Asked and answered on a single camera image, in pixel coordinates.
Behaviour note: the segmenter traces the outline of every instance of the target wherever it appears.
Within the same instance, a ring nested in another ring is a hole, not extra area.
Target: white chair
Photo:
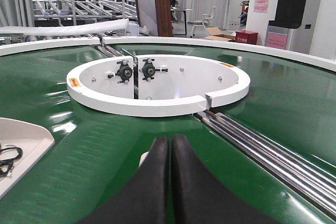
[[[217,8],[217,6],[213,6],[211,8],[210,14],[202,14],[203,16],[205,16],[202,20],[195,20],[194,22],[192,22],[193,28],[191,29],[191,38],[193,38],[195,36],[195,29],[197,26],[199,27],[204,27],[204,29],[206,27],[211,26],[211,21],[215,15],[215,9]]]

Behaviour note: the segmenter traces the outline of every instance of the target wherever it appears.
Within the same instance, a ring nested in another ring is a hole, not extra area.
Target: red box
[[[258,33],[254,31],[240,30],[236,32],[236,42],[246,44],[257,44]]]

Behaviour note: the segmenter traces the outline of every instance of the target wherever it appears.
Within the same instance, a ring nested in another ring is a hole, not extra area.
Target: white circular hub
[[[72,98],[90,108],[130,116],[191,114],[233,103],[249,76],[229,64],[192,56],[142,55],[92,61],[67,75]]]

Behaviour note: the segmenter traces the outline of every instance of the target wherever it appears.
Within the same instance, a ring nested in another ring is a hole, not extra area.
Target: white tray
[[[0,199],[38,162],[52,147],[54,138],[51,133],[36,124],[0,118],[0,143],[15,145],[23,150],[20,159],[14,161],[10,176],[0,177]],[[0,159],[13,157],[13,152],[0,154]]]

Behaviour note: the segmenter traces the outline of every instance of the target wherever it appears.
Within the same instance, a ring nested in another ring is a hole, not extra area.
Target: table
[[[192,9],[183,9],[183,8],[170,8],[171,12],[183,12],[184,14],[184,34],[174,34],[174,35],[187,35],[187,17],[186,17],[186,11],[187,10],[192,10]]]

